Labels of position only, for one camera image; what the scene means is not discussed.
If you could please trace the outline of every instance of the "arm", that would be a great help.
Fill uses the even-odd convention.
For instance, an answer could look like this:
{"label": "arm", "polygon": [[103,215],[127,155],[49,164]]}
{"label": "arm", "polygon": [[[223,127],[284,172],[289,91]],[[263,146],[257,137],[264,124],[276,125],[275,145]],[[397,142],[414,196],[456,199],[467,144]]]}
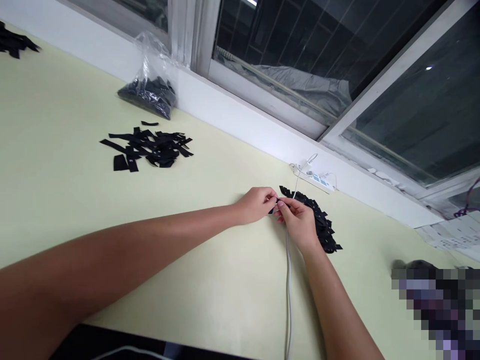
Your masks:
{"label": "arm", "polygon": [[328,359],[383,360],[319,243],[312,209],[294,199],[281,200],[274,214],[279,217],[279,223],[286,223],[288,233],[303,255]]}
{"label": "arm", "polygon": [[1,357],[48,358],[78,323],[206,240],[261,219],[276,197],[254,187],[233,205],[110,227],[1,269]]}

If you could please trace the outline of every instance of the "hand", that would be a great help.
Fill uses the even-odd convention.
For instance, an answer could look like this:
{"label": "hand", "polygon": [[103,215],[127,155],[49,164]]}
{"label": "hand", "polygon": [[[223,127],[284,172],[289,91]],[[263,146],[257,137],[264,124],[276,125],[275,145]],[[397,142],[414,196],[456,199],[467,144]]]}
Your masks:
{"label": "hand", "polygon": [[274,208],[277,197],[271,187],[252,187],[233,205],[240,224],[254,223],[263,218]]}
{"label": "hand", "polygon": [[300,252],[319,244],[315,229],[314,211],[300,201],[289,197],[281,197],[275,205],[273,214],[277,222],[286,223],[286,228]]}

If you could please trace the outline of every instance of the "white wall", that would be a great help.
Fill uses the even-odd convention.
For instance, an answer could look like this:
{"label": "white wall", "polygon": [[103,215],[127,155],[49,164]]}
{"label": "white wall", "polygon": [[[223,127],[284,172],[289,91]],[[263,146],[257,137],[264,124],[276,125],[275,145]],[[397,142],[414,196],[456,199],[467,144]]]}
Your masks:
{"label": "white wall", "polygon": [[[126,38],[56,0],[0,0],[0,17],[125,82],[140,67],[139,56]],[[314,171],[334,173],[340,191],[401,223],[418,228],[442,220],[396,188],[197,74],[180,70],[177,87],[179,109],[286,163],[318,153]]]}

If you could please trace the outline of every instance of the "pile of black fabric strips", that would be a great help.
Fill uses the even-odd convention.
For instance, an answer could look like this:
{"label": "pile of black fabric strips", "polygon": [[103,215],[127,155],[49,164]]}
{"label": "pile of black fabric strips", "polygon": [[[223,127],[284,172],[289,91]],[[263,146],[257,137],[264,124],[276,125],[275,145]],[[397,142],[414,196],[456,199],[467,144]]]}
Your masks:
{"label": "pile of black fabric strips", "polygon": [[[292,198],[294,196],[286,187],[280,186],[280,191],[287,198]],[[315,216],[316,235],[318,236],[318,240],[320,241],[323,250],[325,250],[327,254],[334,253],[337,250],[342,250],[343,248],[335,242],[332,236],[335,231],[332,230],[332,222],[326,218],[328,214],[320,209],[317,202],[309,199],[299,191],[297,191],[295,194],[295,200],[298,200],[313,210],[313,215]]]}
{"label": "pile of black fabric strips", "polygon": [[[141,122],[142,125],[155,126],[158,122]],[[108,134],[110,139],[123,139],[128,141],[128,146],[122,147],[110,140],[103,139],[101,144],[107,145],[121,152],[113,158],[113,171],[130,170],[137,172],[137,160],[145,157],[150,164],[158,168],[170,168],[175,159],[182,154],[185,158],[193,154],[187,149],[187,144],[192,141],[181,132],[167,133],[156,131],[154,135],[150,130],[133,128],[133,134]]]}
{"label": "pile of black fabric strips", "polygon": [[20,59],[20,50],[25,50],[26,48],[37,53],[40,49],[25,35],[8,31],[5,28],[5,23],[0,21],[0,52],[8,52],[12,58]]}

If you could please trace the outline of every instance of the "window glass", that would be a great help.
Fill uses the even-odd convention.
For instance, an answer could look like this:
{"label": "window glass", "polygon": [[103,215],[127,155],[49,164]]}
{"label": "window glass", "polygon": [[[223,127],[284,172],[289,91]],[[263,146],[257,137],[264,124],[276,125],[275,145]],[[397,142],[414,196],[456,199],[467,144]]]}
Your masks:
{"label": "window glass", "polygon": [[480,165],[480,3],[342,136],[428,186]]}
{"label": "window glass", "polygon": [[223,0],[213,58],[330,125],[444,2]]}
{"label": "window glass", "polygon": [[169,32],[168,0],[114,0],[116,3],[148,20],[164,32]]}

